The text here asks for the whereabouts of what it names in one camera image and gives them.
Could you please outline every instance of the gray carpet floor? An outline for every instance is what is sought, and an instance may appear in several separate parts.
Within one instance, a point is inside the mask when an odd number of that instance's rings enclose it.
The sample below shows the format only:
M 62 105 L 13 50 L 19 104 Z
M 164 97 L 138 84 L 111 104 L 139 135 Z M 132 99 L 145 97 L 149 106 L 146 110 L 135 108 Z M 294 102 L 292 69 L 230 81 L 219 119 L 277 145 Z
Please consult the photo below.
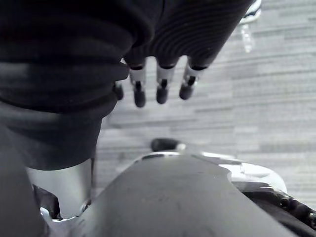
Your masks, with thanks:
M 186 58 L 165 105 L 156 102 L 149 58 L 146 107 L 135 107 L 125 80 L 125 98 L 103 121 L 95 194 L 148 153 L 151 139 L 172 137 L 269 167 L 290 195 L 316 208 L 315 25 L 315 0 L 263 0 L 262 16 L 250 24 L 253 51 L 244 51 L 237 27 L 186 102 L 178 96 Z

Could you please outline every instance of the robotic hand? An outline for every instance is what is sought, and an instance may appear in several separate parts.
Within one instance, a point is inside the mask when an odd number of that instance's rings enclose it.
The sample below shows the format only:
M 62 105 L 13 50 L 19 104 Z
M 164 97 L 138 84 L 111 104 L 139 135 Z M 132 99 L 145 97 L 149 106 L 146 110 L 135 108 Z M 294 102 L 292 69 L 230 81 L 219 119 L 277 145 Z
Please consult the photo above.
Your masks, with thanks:
M 290 217 L 278 207 L 286 220 L 298 220 L 300 226 L 292 231 L 315 236 L 310 208 L 267 184 L 240 180 L 232 185 L 227 161 L 194 154 L 152 154 L 160 158 L 138 161 L 90 205 L 101 121 L 123 96 L 118 81 L 130 69 L 135 103 L 144 106 L 146 57 L 156 57 L 157 102 L 163 104 L 177 60 L 186 55 L 179 96 L 188 99 L 252 3 L 2 2 L 0 122 L 14 148 L 1 166 L 7 180 L 1 188 L 9 190 L 1 197 L 7 203 L 7 218 L 1 219 L 5 236 L 52 235 L 56 230 L 58 236 L 76 237 L 295 236 L 254 204 L 266 205 L 262 195 L 253 195 L 262 192 L 274 206 L 286 205 Z M 16 165 L 19 160 L 33 189 Z M 35 203 L 46 221 L 34 211 Z

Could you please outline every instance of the screw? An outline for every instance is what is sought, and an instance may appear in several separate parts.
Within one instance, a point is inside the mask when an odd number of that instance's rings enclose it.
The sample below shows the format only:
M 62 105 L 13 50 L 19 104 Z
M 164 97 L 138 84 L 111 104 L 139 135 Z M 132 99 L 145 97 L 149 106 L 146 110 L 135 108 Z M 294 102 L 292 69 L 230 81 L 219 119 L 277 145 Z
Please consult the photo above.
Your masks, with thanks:
M 282 198 L 281 201 L 280 201 L 280 206 L 283 208 L 283 209 L 287 209 L 289 206 L 290 206 L 290 200 L 287 199 L 287 198 Z
M 308 219 L 310 221 L 310 226 L 316 230 L 316 213 L 309 214 Z

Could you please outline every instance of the gray plastic panel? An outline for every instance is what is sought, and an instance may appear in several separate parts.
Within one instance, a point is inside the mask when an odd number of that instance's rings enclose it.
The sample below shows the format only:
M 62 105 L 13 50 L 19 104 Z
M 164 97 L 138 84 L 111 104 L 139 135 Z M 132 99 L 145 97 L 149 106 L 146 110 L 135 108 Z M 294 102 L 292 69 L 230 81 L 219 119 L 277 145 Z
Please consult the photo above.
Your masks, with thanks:
M 70 236 L 295 236 L 228 176 L 228 170 L 190 156 L 139 161 L 107 187 Z

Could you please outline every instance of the black rubber knob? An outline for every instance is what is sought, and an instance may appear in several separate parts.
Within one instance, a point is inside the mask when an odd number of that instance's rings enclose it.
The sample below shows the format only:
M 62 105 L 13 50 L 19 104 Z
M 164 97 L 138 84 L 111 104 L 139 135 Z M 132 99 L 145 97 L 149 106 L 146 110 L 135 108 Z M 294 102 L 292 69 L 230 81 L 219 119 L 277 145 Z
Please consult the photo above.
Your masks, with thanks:
M 123 99 L 124 97 L 124 91 L 123 91 L 123 86 L 121 84 L 117 85 L 114 84 L 113 86 L 113 92 L 115 93 L 115 95 L 117 95 L 118 100 Z
M 193 87 L 189 85 L 181 85 L 179 96 L 183 100 L 187 100 L 193 93 Z
M 135 100 L 135 105 L 138 108 L 144 107 L 146 104 L 145 92 L 141 91 L 141 90 L 135 90 L 134 91 L 134 100 Z
M 156 95 L 157 102 L 159 104 L 164 104 L 166 103 L 168 99 L 168 89 L 167 88 L 157 88 L 157 95 Z
M 153 152 L 175 150 L 181 142 L 171 138 L 156 138 L 152 140 L 151 149 Z

